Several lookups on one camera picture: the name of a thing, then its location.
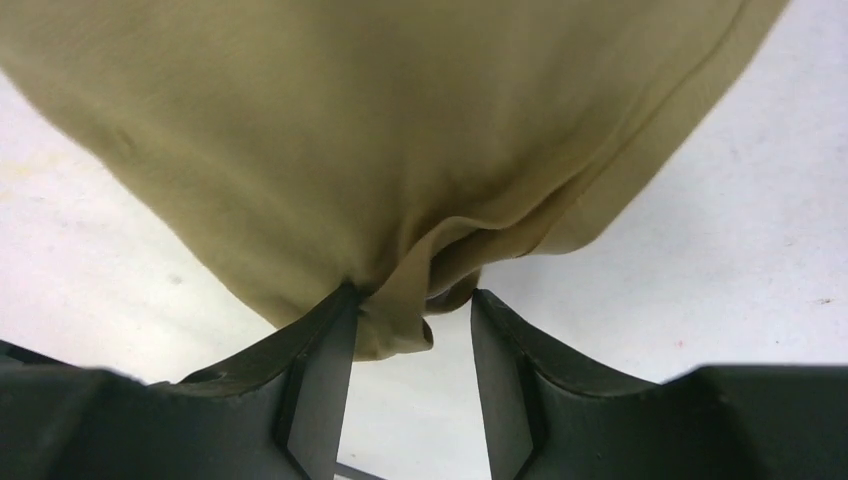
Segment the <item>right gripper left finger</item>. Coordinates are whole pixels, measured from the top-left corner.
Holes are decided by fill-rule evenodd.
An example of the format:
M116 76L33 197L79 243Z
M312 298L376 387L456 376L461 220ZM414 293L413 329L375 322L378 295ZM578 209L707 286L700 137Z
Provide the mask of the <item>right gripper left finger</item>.
M331 479L360 304L295 323L177 383L1 346L5 479Z

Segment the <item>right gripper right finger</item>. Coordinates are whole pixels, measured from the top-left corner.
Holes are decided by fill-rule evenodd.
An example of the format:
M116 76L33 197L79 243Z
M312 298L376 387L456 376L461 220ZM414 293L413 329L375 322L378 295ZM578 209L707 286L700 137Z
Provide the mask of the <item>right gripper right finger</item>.
M843 366L704 366L654 384L572 349L487 290L471 304L495 479L843 479Z

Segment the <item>olive and cream underwear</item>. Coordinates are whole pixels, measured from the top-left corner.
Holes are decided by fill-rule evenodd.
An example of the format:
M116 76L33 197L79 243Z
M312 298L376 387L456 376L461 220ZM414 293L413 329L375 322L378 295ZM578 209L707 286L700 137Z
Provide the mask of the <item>olive and cream underwear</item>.
M429 350L481 269L595 240L783 1L5 1L1 68L277 327Z

